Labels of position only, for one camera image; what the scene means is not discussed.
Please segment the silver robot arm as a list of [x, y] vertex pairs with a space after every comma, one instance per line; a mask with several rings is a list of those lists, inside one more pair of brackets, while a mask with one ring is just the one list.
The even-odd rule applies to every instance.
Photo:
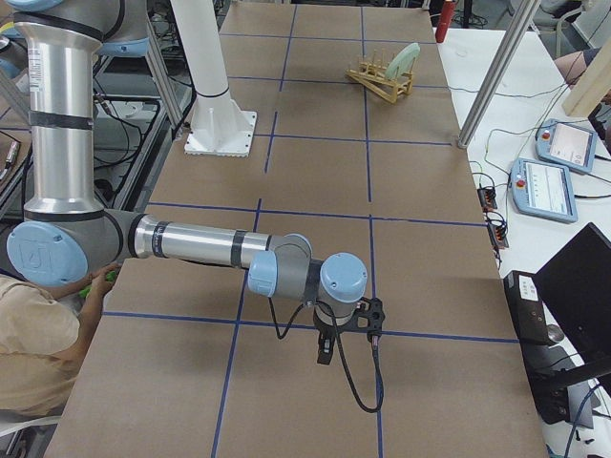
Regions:
[[147, 53], [145, 2], [15, 1], [12, 8], [28, 46], [34, 162], [33, 196], [7, 240], [23, 277], [62, 286], [113, 261], [149, 257], [239, 268], [252, 292], [312, 309], [321, 364], [342, 352], [343, 332], [363, 331], [376, 342], [383, 315], [365, 296], [368, 273], [359, 258], [316, 260], [298, 234], [160, 221], [95, 199], [94, 58]]

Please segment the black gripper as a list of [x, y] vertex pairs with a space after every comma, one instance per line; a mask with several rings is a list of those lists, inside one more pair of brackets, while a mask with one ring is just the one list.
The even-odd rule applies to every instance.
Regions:
[[333, 346], [336, 340], [334, 325], [346, 327], [355, 319], [355, 311], [348, 315], [338, 316], [328, 304], [316, 304], [314, 308], [314, 324], [319, 331], [317, 363], [329, 365], [333, 357]]

